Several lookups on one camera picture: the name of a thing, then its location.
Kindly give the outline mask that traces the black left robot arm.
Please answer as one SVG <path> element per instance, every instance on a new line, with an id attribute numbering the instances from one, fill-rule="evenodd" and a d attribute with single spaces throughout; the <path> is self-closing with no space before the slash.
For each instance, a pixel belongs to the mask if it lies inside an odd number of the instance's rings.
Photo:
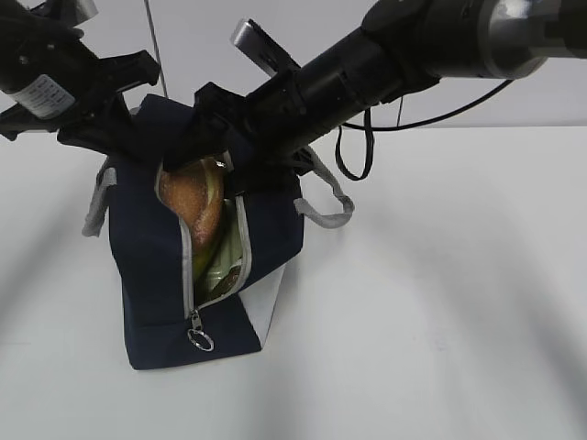
<path id="1" fill-rule="evenodd" d="M 145 50 L 96 56 L 79 28 L 96 14 L 92 1 L 2 2 L 1 91 L 15 105 L 1 114 L 1 135 L 54 133 L 62 145 L 154 161 L 124 93 L 156 84 L 161 66 Z"/>

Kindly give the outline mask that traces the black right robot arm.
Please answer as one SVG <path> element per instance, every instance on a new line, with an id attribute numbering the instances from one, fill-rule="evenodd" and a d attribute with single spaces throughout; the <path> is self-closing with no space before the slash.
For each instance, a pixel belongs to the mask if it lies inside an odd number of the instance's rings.
<path id="1" fill-rule="evenodd" d="M 236 150 L 234 190 L 279 182 L 315 168 L 310 145 L 375 105 L 444 78 L 525 78 L 551 58 L 586 55 L 583 1 L 380 1 L 360 26 L 306 65 L 255 21 L 239 23 L 234 45 L 269 75 L 240 96 L 213 83 L 165 154 L 166 171 Z"/>

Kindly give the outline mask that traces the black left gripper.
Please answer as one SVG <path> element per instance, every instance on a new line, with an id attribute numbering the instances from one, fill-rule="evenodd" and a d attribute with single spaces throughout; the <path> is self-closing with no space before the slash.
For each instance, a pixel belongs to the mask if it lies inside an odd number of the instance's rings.
<path id="1" fill-rule="evenodd" d="M 14 141 L 28 131 L 58 131 L 62 145 L 141 163 L 159 162 L 152 127 L 130 113 L 123 92 L 155 85 L 160 72 L 159 63 L 142 50 L 99 59 L 88 69 L 36 73 L 8 94 L 16 104 L 1 113 L 1 135 Z"/>

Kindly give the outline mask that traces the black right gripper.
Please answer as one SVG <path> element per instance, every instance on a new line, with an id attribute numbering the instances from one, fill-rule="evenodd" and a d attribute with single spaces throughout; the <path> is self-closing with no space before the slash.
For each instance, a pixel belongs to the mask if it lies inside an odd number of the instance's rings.
<path id="1" fill-rule="evenodd" d="M 308 142 L 294 139 L 305 133 L 298 124 L 308 115 L 297 73 L 288 68 L 245 96 L 205 84 L 194 94 L 193 116 L 166 151 L 163 168 L 179 171 L 231 148 L 232 195 L 296 186 L 297 174 L 316 167 Z"/>

